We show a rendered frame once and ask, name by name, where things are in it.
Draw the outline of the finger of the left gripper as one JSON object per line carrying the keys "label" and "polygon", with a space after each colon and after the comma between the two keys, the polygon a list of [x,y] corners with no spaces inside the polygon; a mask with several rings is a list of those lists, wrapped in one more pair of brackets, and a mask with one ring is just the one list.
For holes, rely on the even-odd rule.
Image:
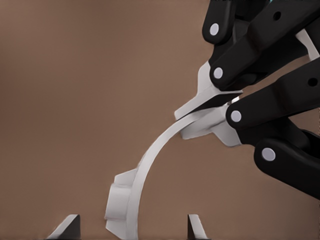
{"label": "finger of the left gripper", "polygon": [[175,118],[220,107],[306,56],[297,35],[318,18],[320,0],[210,0],[202,36],[214,50],[198,71],[196,96]]}
{"label": "finger of the left gripper", "polygon": [[320,200],[320,136],[290,117],[320,107],[320,58],[232,103],[225,119],[265,174]]}

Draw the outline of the white drainage pipe clamp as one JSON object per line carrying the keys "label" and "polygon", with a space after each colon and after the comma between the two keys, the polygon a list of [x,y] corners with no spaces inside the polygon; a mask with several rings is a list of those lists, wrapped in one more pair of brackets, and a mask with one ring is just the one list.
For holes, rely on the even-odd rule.
{"label": "white drainage pipe clamp", "polygon": [[[320,59],[320,31],[304,29],[297,38],[306,46],[310,62]],[[138,239],[139,207],[147,175],[161,149],[177,133],[185,140],[215,134],[227,147],[243,145],[225,118],[227,107],[240,99],[236,96],[222,106],[202,109],[176,119],[149,147],[136,168],[116,175],[106,205],[106,229],[123,240]]]}

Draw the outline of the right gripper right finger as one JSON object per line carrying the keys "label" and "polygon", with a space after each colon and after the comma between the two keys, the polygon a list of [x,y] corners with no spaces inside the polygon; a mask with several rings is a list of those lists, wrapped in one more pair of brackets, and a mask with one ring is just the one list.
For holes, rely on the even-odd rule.
{"label": "right gripper right finger", "polygon": [[187,239],[209,240],[197,214],[187,215]]}

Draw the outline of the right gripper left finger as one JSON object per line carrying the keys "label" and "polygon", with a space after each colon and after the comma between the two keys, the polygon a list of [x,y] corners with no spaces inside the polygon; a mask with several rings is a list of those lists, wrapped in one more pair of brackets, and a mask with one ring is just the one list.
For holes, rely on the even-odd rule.
{"label": "right gripper left finger", "polygon": [[79,214],[68,215],[46,240],[80,240],[81,217]]}

